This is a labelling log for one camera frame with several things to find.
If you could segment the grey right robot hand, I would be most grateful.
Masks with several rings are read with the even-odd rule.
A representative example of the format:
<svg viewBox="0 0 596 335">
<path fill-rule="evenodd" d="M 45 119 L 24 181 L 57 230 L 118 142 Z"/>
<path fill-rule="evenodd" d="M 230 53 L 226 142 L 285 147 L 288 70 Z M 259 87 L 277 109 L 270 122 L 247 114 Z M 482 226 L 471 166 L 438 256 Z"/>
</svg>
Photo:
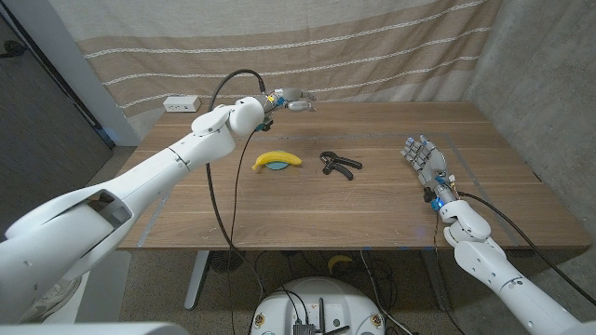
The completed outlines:
<svg viewBox="0 0 596 335">
<path fill-rule="evenodd" d="M 419 141 L 410 137 L 400 153 L 417 173 L 423 185 L 424 201 L 435 211 L 459 200 L 454 186 L 455 177 L 449 172 L 443 153 L 433 142 L 423 135 Z"/>
</svg>

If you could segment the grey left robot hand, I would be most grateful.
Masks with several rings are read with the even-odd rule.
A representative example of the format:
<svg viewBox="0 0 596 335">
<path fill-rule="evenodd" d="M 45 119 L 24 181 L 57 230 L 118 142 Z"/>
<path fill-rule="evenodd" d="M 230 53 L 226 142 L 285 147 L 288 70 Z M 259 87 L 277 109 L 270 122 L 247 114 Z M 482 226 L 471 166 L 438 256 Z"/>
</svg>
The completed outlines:
<svg viewBox="0 0 596 335">
<path fill-rule="evenodd" d="M 255 97 L 264 108 L 265 114 L 270 114 L 278 109 L 289 109 L 292 112 L 315 112 L 317 110 L 313 102 L 316 97 L 307 90 L 295 87 L 276 88 L 268 94 Z"/>
</svg>

